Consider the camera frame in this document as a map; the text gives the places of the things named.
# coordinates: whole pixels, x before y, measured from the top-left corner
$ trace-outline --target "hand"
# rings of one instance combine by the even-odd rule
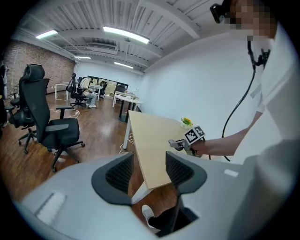
[[[198,140],[191,145],[191,148],[196,151],[196,154],[202,156],[205,154],[206,146],[204,140]]]

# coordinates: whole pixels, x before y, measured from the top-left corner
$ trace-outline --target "black camera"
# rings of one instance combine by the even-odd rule
[[[216,23],[221,23],[224,18],[230,17],[230,4],[232,0],[224,0],[222,5],[215,3],[210,7],[210,11],[216,21]]]

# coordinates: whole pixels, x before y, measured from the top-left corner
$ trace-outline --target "white flower pot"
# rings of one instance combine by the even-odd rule
[[[184,122],[181,122],[181,125],[180,125],[182,128],[184,128],[184,129],[190,129],[191,128],[191,126],[190,125],[188,125],[188,124],[185,124]]]

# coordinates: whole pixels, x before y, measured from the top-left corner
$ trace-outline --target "air conditioner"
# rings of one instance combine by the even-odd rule
[[[109,53],[113,55],[118,54],[118,47],[116,45],[111,45],[111,44],[88,43],[88,46],[86,48],[98,53]]]

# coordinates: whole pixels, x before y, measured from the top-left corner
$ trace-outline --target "fluorescent light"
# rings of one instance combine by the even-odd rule
[[[51,30],[49,32],[45,32],[41,35],[36,36],[36,38],[41,39],[41,38],[45,38],[47,36],[50,36],[50,35],[53,35],[53,34],[56,34],[56,33],[57,33],[57,31]]]
[[[149,42],[148,38],[145,38],[145,37],[142,37],[142,36],[137,35],[135,33],[124,31],[124,30],[121,30],[121,29],[110,28],[110,27],[103,27],[103,30],[105,32],[112,32],[112,33],[120,34],[120,35],[129,37],[129,38],[133,38],[133,39],[141,41],[141,42],[143,42],[145,44],[147,44]]]
[[[121,64],[121,63],[118,63],[118,62],[114,62],[114,64],[117,64],[117,65],[120,65],[120,66],[123,66],[123,67],[127,67],[127,68],[133,69],[133,67],[131,67],[131,66],[128,66],[128,65],[125,65],[125,64]]]
[[[83,58],[83,59],[90,59],[90,57],[80,57],[80,56],[74,56],[75,58]]]

